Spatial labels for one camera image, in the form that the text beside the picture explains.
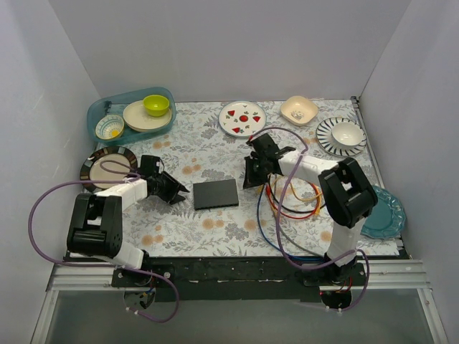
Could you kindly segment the black network switch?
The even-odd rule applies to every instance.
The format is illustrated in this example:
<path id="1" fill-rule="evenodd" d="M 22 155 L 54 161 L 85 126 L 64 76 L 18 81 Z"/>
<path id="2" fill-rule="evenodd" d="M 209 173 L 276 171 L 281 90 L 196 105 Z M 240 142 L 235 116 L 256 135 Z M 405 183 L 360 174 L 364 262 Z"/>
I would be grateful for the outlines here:
<path id="1" fill-rule="evenodd" d="M 193 184 L 195 210 L 238 206 L 237 184 L 234 179 Z"/>

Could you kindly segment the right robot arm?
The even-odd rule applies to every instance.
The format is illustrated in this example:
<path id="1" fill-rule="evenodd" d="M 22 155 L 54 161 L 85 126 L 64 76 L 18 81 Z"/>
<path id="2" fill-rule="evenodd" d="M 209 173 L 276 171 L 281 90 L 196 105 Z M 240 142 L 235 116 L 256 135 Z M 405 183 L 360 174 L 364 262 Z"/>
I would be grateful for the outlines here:
<path id="1" fill-rule="evenodd" d="M 358 236 L 377 205 L 377 195 L 358 162 L 347 157 L 331 161 L 308 155 L 308 149 L 279 148 L 264 130 L 250 136 L 247 145 L 252 148 L 245 157 L 244 188 L 261 186 L 270 175 L 286 176 L 320 186 L 326 210 L 333 219 L 332 239 L 319 265 L 298 264 L 285 252 L 280 238 L 280 215 L 275 217 L 275 232 L 278 247 L 285 260 L 304 272 L 325 269 L 325 278 L 333 285 L 344 283 L 358 254 Z"/>

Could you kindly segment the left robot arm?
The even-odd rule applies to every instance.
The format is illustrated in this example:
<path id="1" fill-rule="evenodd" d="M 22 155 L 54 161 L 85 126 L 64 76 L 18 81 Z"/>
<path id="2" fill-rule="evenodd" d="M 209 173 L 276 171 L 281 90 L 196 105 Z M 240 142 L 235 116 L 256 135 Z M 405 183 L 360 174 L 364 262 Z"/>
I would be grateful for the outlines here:
<path id="1" fill-rule="evenodd" d="M 100 163 L 102 170 L 122 176 L 118 183 L 97 193 L 82 193 L 75 199 L 67 250 L 95 257 L 114 265 L 129 267 L 128 278 L 143 287 L 152 280 L 152 269 L 143 263 L 148 255 L 123 239 L 123 212 L 149 196 L 157 196 L 169 205 L 185 200 L 189 190 L 160 166 L 158 156 L 142 156 L 137 171 L 109 159 Z"/>

